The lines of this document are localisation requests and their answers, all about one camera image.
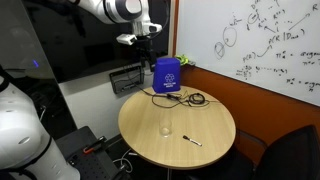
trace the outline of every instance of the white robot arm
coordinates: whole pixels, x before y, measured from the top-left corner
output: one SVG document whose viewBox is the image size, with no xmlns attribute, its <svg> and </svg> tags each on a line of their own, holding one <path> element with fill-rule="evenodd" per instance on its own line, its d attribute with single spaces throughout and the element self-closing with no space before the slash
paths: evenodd
<svg viewBox="0 0 320 180">
<path fill-rule="evenodd" d="M 32 100 L 1 76 L 0 171 L 18 180 L 80 179 L 42 126 Z"/>
<path fill-rule="evenodd" d="M 162 30 L 150 21 L 148 0 L 69 0 L 89 11 L 106 24 L 131 23 L 132 34 L 122 34 L 117 41 L 132 45 L 136 36 L 147 36 Z"/>
</svg>

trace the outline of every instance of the orange wall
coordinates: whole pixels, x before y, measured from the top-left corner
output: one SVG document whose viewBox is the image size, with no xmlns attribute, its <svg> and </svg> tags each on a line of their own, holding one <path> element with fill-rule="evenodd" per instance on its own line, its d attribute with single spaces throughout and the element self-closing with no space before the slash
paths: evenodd
<svg viewBox="0 0 320 180">
<path fill-rule="evenodd" d="M 197 67 L 183 66 L 181 84 L 205 91 L 231 112 L 237 128 L 268 145 L 299 127 L 314 124 L 320 133 L 320 107 Z M 237 136 L 236 146 L 256 163 L 263 151 Z"/>
</svg>

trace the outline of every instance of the black device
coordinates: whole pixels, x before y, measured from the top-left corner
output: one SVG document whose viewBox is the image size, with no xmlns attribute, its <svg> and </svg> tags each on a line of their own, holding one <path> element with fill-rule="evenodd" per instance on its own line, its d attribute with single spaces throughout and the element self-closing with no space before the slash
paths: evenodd
<svg viewBox="0 0 320 180">
<path fill-rule="evenodd" d="M 134 88 L 143 84 L 144 73 L 141 66 L 135 66 L 109 74 L 112 89 L 115 94 Z"/>
<path fill-rule="evenodd" d="M 149 0 L 154 23 L 164 25 L 169 18 L 171 0 L 166 1 Z M 148 41 L 129 46 L 118 43 L 116 37 L 131 32 L 130 23 L 104 24 L 71 3 L 23 2 L 58 83 L 138 62 L 144 65 L 144 61 L 168 54 L 170 23 L 152 38 L 152 48 Z"/>
</svg>

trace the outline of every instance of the white wall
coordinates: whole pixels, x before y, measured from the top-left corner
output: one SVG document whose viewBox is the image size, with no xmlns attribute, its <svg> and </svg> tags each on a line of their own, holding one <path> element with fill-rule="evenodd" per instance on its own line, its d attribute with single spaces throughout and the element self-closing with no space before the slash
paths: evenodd
<svg viewBox="0 0 320 180">
<path fill-rule="evenodd" d="M 175 1 L 171 2 L 169 56 L 172 57 Z M 109 80 L 112 71 L 60 83 L 59 87 L 78 128 L 89 126 L 93 133 L 110 139 L 118 135 L 118 114 L 122 104 L 138 89 L 115 95 Z M 153 76 L 145 76 L 142 88 L 152 85 Z"/>
</svg>

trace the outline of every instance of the round table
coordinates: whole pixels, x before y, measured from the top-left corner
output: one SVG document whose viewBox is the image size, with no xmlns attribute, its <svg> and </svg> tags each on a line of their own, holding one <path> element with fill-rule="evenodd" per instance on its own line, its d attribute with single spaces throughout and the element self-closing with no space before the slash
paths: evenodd
<svg viewBox="0 0 320 180">
<path fill-rule="evenodd" d="M 145 89 L 155 94 L 153 88 Z M 125 142 L 144 159 L 170 169 L 196 169 L 214 163 L 232 146 L 236 128 L 228 109 L 211 95 L 200 90 L 181 86 L 171 94 L 185 97 L 200 93 L 212 101 L 204 107 L 177 105 L 177 101 L 148 96 L 139 91 L 131 96 L 119 113 L 119 129 Z M 159 120 L 170 119 L 172 134 L 163 137 L 159 133 Z M 201 143 L 198 146 L 183 139 Z"/>
</svg>

